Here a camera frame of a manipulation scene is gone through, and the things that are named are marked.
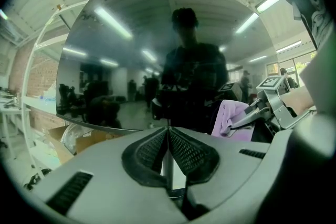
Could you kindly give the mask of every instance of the fluorescent light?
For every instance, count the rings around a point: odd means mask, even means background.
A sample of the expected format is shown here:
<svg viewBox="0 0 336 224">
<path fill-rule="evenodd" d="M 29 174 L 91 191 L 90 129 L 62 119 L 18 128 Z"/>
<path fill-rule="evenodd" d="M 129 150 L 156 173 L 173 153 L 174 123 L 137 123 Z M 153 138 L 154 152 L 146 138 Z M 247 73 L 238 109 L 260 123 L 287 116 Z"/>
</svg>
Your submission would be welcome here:
<svg viewBox="0 0 336 224">
<path fill-rule="evenodd" d="M 236 31 L 236 34 L 240 34 L 243 31 L 246 30 L 247 27 L 249 27 L 256 19 L 258 19 L 259 16 L 256 13 L 253 13 L 246 22 L 243 23 L 242 26 L 239 27 L 239 29 Z"/>
<path fill-rule="evenodd" d="M 254 62 L 254 61 L 257 61 L 257 60 L 260 60 L 260 59 L 263 59 L 263 58 L 266 58 L 267 56 L 261 56 L 259 58 L 256 58 L 256 59 L 253 59 L 253 60 L 250 60 L 250 62 Z"/>
<path fill-rule="evenodd" d="M 2 9 L 0 9 L 0 16 L 1 16 L 4 20 L 8 20 L 7 15 L 2 11 Z"/>
<path fill-rule="evenodd" d="M 96 8 L 95 13 L 97 13 L 103 20 L 105 20 L 108 24 L 114 27 L 120 34 L 122 34 L 125 38 L 131 39 L 133 36 L 129 33 L 121 24 L 119 24 L 116 19 L 112 17 L 105 9 L 102 7 Z"/>
<path fill-rule="evenodd" d="M 81 52 L 81 51 L 77 51 L 77 50 L 71 50 L 68 48 L 63 48 L 63 50 L 70 52 L 72 54 L 78 54 L 78 55 L 82 55 L 82 56 L 87 56 L 87 54 L 85 52 Z"/>
<path fill-rule="evenodd" d="M 257 10 L 259 13 L 264 12 L 265 10 L 267 10 L 270 6 L 274 5 L 275 3 L 277 3 L 279 0 L 266 0 L 264 1 L 262 4 L 260 4 L 257 7 Z"/>
<path fill-rule="evenodd" d="M 117 62 L 111 60 L 100 59 L 101 63 L 105 63 L 106 65 L 117 67 L 119 64 Z"/>
<path fill-rule="evenodd" d="M 151 61 L 156 62 L 156 57 L 152 55 L 148 50 L 143 50 L 142 53 Z"/>
<path fill-rule="evenodd" d="M 293 44 L 291 44 L 291 45 L 289 45 L 289 46 L 287 46 L 287 47 L 285 47 L 285 48 L 282 48 L 282 49 L 277 50 L 277 53 L 282 52 L 282 51 L 284 51 L 284 50 L 287 50 L 287 49 L 289 49 L 289 48 L 291 48 L 291 47 L 294 47 L 294 46 L 296 46 L 296 45 L 299 45 L 299 44 L 301 44 L 301 43 L 302 43 L 302 40 L 299 40 L 298 42 L 295 42 L 295 43 L 293 43 Z"/>
</svg>

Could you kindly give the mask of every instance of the purple cloth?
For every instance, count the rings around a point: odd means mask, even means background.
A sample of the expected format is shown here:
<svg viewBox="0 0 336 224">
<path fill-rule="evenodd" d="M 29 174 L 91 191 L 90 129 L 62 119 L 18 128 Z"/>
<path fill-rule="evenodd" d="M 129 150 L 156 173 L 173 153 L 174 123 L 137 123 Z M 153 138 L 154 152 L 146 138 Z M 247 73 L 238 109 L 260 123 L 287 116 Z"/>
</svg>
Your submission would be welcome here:
<svg viewBox="0 0 336 224">
<path fill-rule="evenodd" d="M 247 107 L 248 105 L 245 103 L 223 100 L 211 135 L 236 141 L 251 141 L 254 126 L 250 129 L 239 129 L 231 137 L 227 137 L 232 126 L 232 120 L 235 122 L 243 118 L 246 115 L 244 110 Z"/>
</svg>

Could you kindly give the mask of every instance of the desk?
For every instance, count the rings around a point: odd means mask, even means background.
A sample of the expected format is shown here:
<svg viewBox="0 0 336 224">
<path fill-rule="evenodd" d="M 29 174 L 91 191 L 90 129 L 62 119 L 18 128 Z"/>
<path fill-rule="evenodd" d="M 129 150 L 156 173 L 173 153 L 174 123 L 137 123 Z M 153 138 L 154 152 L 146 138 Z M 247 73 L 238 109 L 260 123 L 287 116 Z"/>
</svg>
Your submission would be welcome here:
<svg viewBox="0 0 336 224">
<path fill-rule="evenodd" d="M 10 142 L 9 139 L 9 130 L 8 130 L 8 124 L 7 124 L 7 115 L 20 115 L 21 114 L 21 109 L 14 107 L 14 108 L 4 108 L 5 102 L 8 102 L 9 99 L 2 99 L 0 98 L 0 113 L 2 114 L 2 121 L 3 121 L 3 133 L 5 135 L 6 138 L 6 142 L 8 145 L 8 149 L 9 149 L 9 153 L 11 154 L 11 158 L 15 159 L 16 155 L 15 152 L 13 150 L 12 144 Z M 15 132 L 16 134 L 18 133 L 18 129 L 17 129 L 17 122 L 16 122 L 16 118 L 15 118 Z"/>
</svg>

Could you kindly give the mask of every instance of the cardboard box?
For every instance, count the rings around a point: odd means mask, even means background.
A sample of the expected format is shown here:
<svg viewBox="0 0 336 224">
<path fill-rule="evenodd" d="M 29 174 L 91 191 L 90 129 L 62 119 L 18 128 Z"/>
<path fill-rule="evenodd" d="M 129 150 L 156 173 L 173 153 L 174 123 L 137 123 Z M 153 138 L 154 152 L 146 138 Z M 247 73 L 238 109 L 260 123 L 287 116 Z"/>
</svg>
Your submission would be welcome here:
<svg viewBox="0 0 336 224">
<path fill-rule="evenodd" d="M 74 156 L 72 153 L 60 142 L 68 126 L 62 126 L 54 129 L 50 129 L 46 137 L 50 143 L 54 146 L 57 156 L 61 164 L 66 163 Z M 91 136 L 80 137 L 76 139 L 76 152 L 77 154 L 99 142 L 121 137 L 122 135 L 112 134 L 104 131 L 92 130 Z"/>
</svg>

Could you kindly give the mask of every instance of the air vent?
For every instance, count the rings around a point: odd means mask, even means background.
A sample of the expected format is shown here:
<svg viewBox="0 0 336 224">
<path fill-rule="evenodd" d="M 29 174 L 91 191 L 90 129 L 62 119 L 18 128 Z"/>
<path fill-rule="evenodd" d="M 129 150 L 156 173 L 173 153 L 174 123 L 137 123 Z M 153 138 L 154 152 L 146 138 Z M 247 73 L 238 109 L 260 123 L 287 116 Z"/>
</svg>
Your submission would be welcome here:
<svg viewBox="0 0 336 224">
<path fill-rule="evenodd" d="M 239 153 L 242 153 L 247 156 L 263 159 L 266 155 L 266 153 L 258 152 L 258 151 L 251 151 L 251 150 L 240 150 Z"/>
<path fill-rule="evenodd" d="M 77 172 L 54 196 L 47 202 L 53 210 L 65 215 L 78 196 L 84 190 L 93 176 Z"/>
</svg>

